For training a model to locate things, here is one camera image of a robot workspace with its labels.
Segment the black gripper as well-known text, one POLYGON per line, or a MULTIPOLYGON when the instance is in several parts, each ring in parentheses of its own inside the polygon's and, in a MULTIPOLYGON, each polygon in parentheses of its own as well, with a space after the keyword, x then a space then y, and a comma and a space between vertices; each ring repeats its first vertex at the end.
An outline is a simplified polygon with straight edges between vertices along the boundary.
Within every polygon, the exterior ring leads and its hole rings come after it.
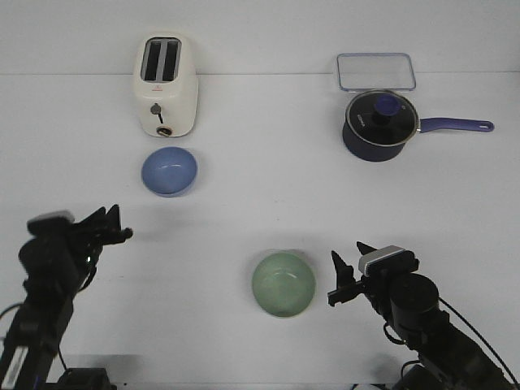
MULTIPOLYGON (((376 248, 361 241, 357 241, 356 246, 361 254, 359 264, 379 261, 379 251, 376 248)), ((388 319, 390 316, 388 273, 383 271, 373 277, 362 276, 360 280, 355 280, 353 267, 348 265, 335 250, 331 251, 331 259, 336 271, 336 288, 327 294, 328 305, 334 307, 338 303, 343 304, 359 295, 364 295, 376 313, 388 319)))
POLYGON ((104 246, 122 244, 132 236, 130 227, 121 227, 119 206, 107 212, 103 206, 72 227, 68 243, 75 256, 90 258, 98 257, 104 246))

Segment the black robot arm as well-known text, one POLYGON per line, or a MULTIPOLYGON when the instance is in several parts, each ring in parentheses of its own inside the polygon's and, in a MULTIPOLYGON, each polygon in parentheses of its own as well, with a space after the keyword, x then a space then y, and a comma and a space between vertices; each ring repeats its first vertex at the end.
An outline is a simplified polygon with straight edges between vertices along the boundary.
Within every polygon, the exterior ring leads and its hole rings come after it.
POLYGON ((395 389, 517 389, 518 380, 498 353, 456 328, 449 315, 456 310, 444 300, 435 283, 418 273, 419 260, 395 245, 376 249, 357 243, 362 276, 336 252, 336 288, 327 295, 330 306, 362 294, 383 320, 383 332, 396 345, 417 353, 405 363, 395 389))
POLYGON ((27 222, 31 239, 19 250, 27 274, 26 297, 14 304, 11 325, 3 339, 3 389, 113 389, 104 368, 67 368, 48 382, 53 360, 73 314, 76 295, 97 273, 102 250, 132 237, 122 228, 117 205, 102 207, 76 222, 67 211, 42 214, 27 222))

